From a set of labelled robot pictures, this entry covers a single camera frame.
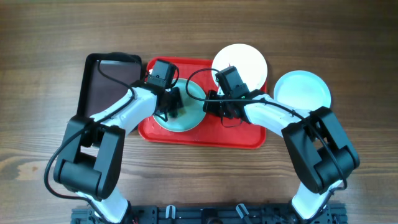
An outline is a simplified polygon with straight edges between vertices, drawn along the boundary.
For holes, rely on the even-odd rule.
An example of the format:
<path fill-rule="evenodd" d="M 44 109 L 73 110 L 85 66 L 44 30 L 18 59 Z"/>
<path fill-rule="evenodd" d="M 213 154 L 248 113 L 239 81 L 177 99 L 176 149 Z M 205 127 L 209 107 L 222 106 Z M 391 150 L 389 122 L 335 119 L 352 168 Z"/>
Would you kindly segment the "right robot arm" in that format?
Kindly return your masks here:
<path fill-rule="evenodd" d="M 347 188 L 347 178 L 360 165 L 359 155 L 331 109 L 300 110 L 249 91 L 236 67 L 212 69 L 222 95 L 211 91 L 204 111 L 220 118 L 262 126 L 284 139 L 300 179 L 291 207 L 300 222 L 321 215 L 330 197 Z"/>

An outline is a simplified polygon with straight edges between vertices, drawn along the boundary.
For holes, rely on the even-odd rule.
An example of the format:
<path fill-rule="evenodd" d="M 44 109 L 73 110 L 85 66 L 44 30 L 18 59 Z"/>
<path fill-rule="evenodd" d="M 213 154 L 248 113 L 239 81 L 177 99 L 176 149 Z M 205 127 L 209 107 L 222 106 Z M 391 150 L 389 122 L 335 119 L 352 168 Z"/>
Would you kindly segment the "light blue plate front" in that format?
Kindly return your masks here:
<path fill-rule="evenodd" d="M 175 86 L 180 90 L 182 107 L 171 113 L 167 113 L 167 121 L 162 120 L 162 118 L 165 118 L 164 114 L 160 114 L 160 116 L 154 115 L 156 123 L 168 131 L 188 131 L 198 126 L 205 117 L 205 112 L 203 111 L 204 102 L 195 100 L 187 95 L 185 89 L 186 82 L 187 79 L 181 78 Z"/>

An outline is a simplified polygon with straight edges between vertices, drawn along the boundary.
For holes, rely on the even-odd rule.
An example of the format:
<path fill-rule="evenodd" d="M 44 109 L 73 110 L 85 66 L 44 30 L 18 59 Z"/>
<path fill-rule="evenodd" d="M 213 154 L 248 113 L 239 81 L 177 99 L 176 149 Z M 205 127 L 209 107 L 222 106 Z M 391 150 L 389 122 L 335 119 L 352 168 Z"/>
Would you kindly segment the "light blue plate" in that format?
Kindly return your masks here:
<path fill-rule="evenodd" d="M 164 114 L 160 114 L 160 116 L 154 115 L 156 123 L 168 131 L 188 131 L 198 126 L 205 117 L 205 112 L 203 111 L 204 102 L 195 100 L 187 95 L 185 89 L 186 82 L 187 79 L 181 78 L 175 86 L 180 90 L 182 107 L 171 113 L 167 113 L 167 121 L 162 120 L 162 118 L 165 118 Z"/>
<path fill-rule="evenodd" d="M 331 106 L 331 93 L 327 84 L 317 75 L 295 70 L 283 75 L 275 84 L 274 99 L 301 110 L 317 110 Z"/>

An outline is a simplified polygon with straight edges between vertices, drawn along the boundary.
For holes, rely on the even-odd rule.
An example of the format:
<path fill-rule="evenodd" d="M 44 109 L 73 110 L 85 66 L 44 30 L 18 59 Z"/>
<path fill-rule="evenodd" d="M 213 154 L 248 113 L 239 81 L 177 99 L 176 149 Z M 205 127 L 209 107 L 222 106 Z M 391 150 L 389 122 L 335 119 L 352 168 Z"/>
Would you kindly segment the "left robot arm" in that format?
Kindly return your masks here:
<path fill-rule="evenodd" d="M 125 95 L 109 108 L 90 117 L 75 115 L 65 130 L 62 144 L 47 163 L 44 183 L 54 196 L 63 195 L 49 184 L 53 179 L 72 194 L 69 200 L 84 200 L 101 223 L 137 223 L 131 203 L 117 188 L 124 140 L 141 121 L 159 113 L 175 113 L 182 107 L 178 67 L 158 59 L 142 80 L 127 84 L 102 74 L 126 88 Z"/>

